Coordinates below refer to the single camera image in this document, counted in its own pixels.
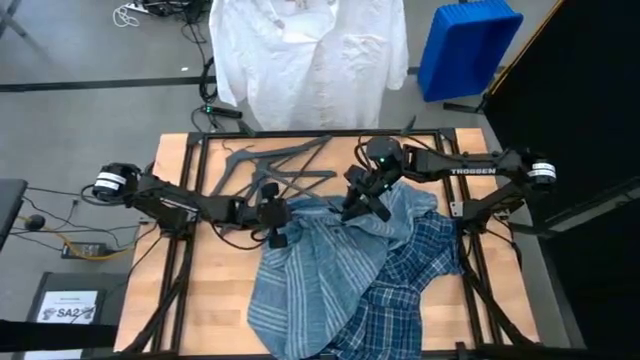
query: white label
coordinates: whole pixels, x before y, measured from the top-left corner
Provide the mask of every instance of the white label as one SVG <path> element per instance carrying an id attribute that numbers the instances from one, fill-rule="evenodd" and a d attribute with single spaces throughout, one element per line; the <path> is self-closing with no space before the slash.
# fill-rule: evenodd
<path id="1" fill-rule="evenodd" d="M 556 167 L 551 165 L 551 164 L 547 164 L 547 163 L 536 163 L 533 164 L 533 166 L 531 166 L 531 168 L 533 170 L 551 170 L 553 172 L 556 171 Z"/>
<path id="2" fill-rule="evenodd" d="M 103 186 L 103 187 L 108 187 L 110 189 L 116 190 L 118 191 L 118 189 L 120 189 L 120 185 L 113 183 L 111 181 L 105 181 L 105 180 L 98 180 L 96 181 L 94 186 Z"/>
<path id="3" fill-rule="evenodd" d="M 179 202 L 175 202 L 175 201 L 173 201 L 173 200 L 169 200 L 169 199 L 165 199 L 165 198 L 160 198 L 160 201 L 162 201 L 163 203 L 165 203 L 165 205 L 179 207 L 179 208 L 182 208 L 182 209 L 185 209 L 185 210 L 187 210 L 187 211 L 194 212 L 194 213 L 197 213 L 197 212 L 198 212 L 198 209 L 196 209 L 196 208 L 193 208 L 193 207 L 191 207 L 191 206 L 187 206 L 187 205 L 185 205 L 185 204 L 180 204 Z"/>
<path id="4" fill-rule="evenodd" d="M 107 180 L 119 182 L 122 185 L 127 183 L 127 179 L 123 178 L 120 175 L 116 175 L 112 173 L 100 173 L 98 174 L 98 179 L 107 179 Z"/>
<path id="5" fill-rule="evenodd" d="M 554 179 L 556 178 L 555 171 L 551 171 L 551 170 L 531 170 L 527 173 L 527 175 L 529 175 L 529 177 L 551 176 Z"/>
<path id="6" fill-rule="evenodd" d="M 95 316 L 97 291 L 47 291 L 38 310 L 36 322 L 91 324 Z M 80 359 L 82 349 L 30 351 L 25 360 Z"/>
<path id="7" fill-rule="evenodd" d="M 453 175 L 494 175 L 496 169 L 451 169 Z"/>

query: blue towel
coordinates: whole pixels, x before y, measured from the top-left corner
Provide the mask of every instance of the blue towel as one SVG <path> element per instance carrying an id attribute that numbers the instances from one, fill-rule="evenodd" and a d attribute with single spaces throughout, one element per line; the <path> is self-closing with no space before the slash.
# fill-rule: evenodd
<path id="1" fill-rule="evenodd" d="M 281 229 L 289 246 L 263 247 L 249 305 L 249 325 L 272 355 L 298 360 L 323 350 L 356 314 L 389 251 L 409 242 L 413 220 L 437 205 L 403 182 L 380 199 L 392 214 L 386 223 L 365 215 L 343 224 L 317 199 L 290 201 L 293 219 Z"/>
<path id="2" fill-rule="evenodd" d="M 391 250 L 356 314 L 326 351 L 339 359 L 420 359 L 420 294 L 435 277 L 461 274 L 453 220 L 430 211 L 415 219 L 412 239 Z"/>

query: striped towel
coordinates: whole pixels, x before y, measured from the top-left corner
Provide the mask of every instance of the striped towel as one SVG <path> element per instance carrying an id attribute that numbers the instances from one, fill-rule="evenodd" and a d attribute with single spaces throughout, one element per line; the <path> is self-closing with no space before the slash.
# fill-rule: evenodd
<path id="1" fill-rule="evenodd" d="M 386 223 L 375 215 L 341 223 L 317 199 L 290 201 L 293 220 L 281 229 L 289 246 L 263 247 L 248 316 L 278 359 L 298 360 L 323 350 L 355 315 L 389 251 L 410 240 L 414 218 L 437 205 L 433 194 L 403 182 L 380 199 L 392 214 Z"/>

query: metal bracket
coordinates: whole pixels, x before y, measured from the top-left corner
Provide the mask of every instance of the metal bracket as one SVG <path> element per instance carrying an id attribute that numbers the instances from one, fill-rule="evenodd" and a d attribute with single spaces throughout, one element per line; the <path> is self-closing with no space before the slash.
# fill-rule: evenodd
<path id="1" fill-rule="evenodd" d="M 194 146 L 199 144 L 204 138 L 203 135 L 204 135 L 203 133 L 199 133 L 199 132 L 189 133 L 187 135 L 187 146 Z"/>
<path id="2" fill-rule="evenodd" d="M 440 128 L 440 135 L 444 137 L 449 142 L 458 142 L 458 136 L 456 135 L 455 128 Z"/>
<path id="3" fill-rule="evenodd" d="M 451 217 L 458 218 L 464 215 L 464 203 L 462 201 L 452 201 L 449 203 Z"/>

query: concrete floor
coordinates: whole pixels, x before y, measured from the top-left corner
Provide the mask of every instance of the concrete floor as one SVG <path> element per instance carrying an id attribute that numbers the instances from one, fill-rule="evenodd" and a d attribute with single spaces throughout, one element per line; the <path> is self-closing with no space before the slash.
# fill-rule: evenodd
<path id="1" fill-rule="evenodd" d="M 405 0 L 411 66 L 418 66 L 435 9 L 447 0 Z M 0 0 L 8 6 L 10 0 Z M 25 41 L 10 29 L 0 38 L 0 84 L 197 76 L 196 46 L 180 34 L 181 23 L 135 15 L 138 28 L 117 28 L 111 14 L 118 0 L 22 0 L 15 19 L 29 32 Z M 525 22 L 503 59 L 515 57 L 555 0 L 508 0 Z M 208 37 L 206 26 L 203 32 Z M 477 97 L 459 99 L 477 104 Z M 31 186 L 76 192 L 94 180 L 111 161 L 150 162 L 162 133 L 192 131 L 190 111 L 199 106 L 196 86 L 121 88 L 0 94 L 0 176 L 27 179 Z M 251 112 L 249 125 L 259 128 Z M 489 147 L 499 149 L 484 116 L 441 110 L 422 101 L 416 79 L 400 91 L 388 91 L 381 111 L 382 128 L 401 128 L 414 115 L 417 127 L 481 127 Z M 40 207 L 65 217 L 71 198 L 29 191 Z M 33 213 L 24 206 L 22 214 Z M 138 213 L 81 204 L 76 223 L 107 228 L 131 225 Z M 514 215 L 527 220 L 526 212 Z M 122 242 L 134 236 L 121 231 Z M 101 234 L 74 237 L 106 241 Z M 57 245 L 55 238 L 40 238 Z M 524 255 L 524 279 L 542 341 L 567 345 L 555 297 L 537 241 L 516 239 Z M 0 254 L 0 318 L 23 320 L 43 272 L 126 273 L 131 257 L 108 262 L 59 259 L 50 249 L 10 238 Z"/>

